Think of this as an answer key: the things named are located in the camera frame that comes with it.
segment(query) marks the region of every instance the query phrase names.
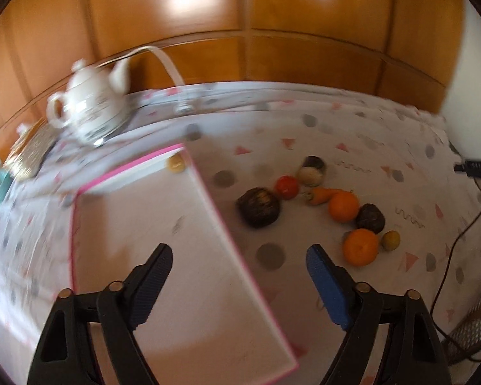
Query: teapot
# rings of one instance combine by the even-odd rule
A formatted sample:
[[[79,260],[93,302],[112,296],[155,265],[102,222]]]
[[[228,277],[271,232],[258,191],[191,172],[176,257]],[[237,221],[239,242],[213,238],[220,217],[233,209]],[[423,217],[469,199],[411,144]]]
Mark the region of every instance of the teapot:
[[[87,66],[84,59],[76,61],[66,91],[48,98],[48,122],[57,129],[70,127],[80,142],[99,146],[130,117],[125,97],[130,87],[128,62],[128,58],[119,60],[109,72]],[[62,117],[57,115],[57,100],[63,104]]]

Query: white tray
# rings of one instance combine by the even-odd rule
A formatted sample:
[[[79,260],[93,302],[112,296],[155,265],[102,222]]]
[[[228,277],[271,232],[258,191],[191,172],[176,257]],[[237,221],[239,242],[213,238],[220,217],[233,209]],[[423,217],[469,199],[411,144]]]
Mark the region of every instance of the white tray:
[[[180,152],[187,169],[165,169]],[[159,243],[173,269],[134,335],[161,385],[259,385],[298,363],[183,145],[149,154],[83,186],[73,221],[73,288],[123,280]],[[104,379],[117,383],[99,329]]]

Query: tomato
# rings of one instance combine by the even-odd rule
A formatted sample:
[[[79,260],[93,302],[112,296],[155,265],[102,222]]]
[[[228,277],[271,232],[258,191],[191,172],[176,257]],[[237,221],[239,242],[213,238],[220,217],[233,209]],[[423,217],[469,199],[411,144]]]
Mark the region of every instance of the tomato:
[[[291,200],[299,194],[300,185],[293,176],[284,175],[278,178],[274,190],[284,200]]]

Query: patterned tablecloth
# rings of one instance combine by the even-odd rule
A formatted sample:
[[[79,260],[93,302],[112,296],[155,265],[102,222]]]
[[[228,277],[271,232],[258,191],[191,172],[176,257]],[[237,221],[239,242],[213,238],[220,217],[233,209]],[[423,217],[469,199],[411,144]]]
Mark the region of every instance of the patterned tablecloth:
[[[279,176],[295,174],[305,156],[327,163],[325,186],[353,190],[362,204],[376,204],[387,219],[385,231],[401,234],[396,251],[381,251],[360,269],[346,266],[352,277],[390,294],[417,289],[431,304],[449,247],[481,209],[474,182],[452,170],[460,158],[449,148],[441,117],[343,90],[234,82],[187,87],[199,114],[175,118],[177,96],[175,89],[131,96],[139,109],[129,131],[99,149],[63,134],[39,175],[13,185],[0,207],[0,320],[14,337],[34,349],[54,297],[70,285],[69,221],[78,187],[179,141],[299,357],[300,369],[279,383],[319,383],[339,348],[344,333],[323,308],[305,251],[320,243],[344,265],[342,238],[353,226],[296,198],[283,203],[274,224],[254,230],[242,223],[234,202],[249,188],[272,187]],[[481,293],[481,220],[458,245],[451,267],[436,311],[447,330]],[[377,371],[383,330],[366,385]]]

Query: bolt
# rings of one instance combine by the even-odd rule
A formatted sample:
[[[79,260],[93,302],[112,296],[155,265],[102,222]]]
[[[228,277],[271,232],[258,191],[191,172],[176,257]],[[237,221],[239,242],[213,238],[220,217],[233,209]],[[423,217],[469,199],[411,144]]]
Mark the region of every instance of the bolt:
[[[415,289],[411,289],[408,291],[408,297],[410,297],[412,300],[418,300],[421,298],[421,294],[419,294],[418,291],[416,291]]]
[[[357,284],[357,291],[361,293],[370,292],[370,285],[366,282],[360,282]]]
[[[123,289],[123,282],[121,281],[114,281],[112,284],[109,285],[109,290],[116,293]]]
[[[59,298],[68,298],[73,295],[73,291],[69,288],[64,288],[57,296]]]

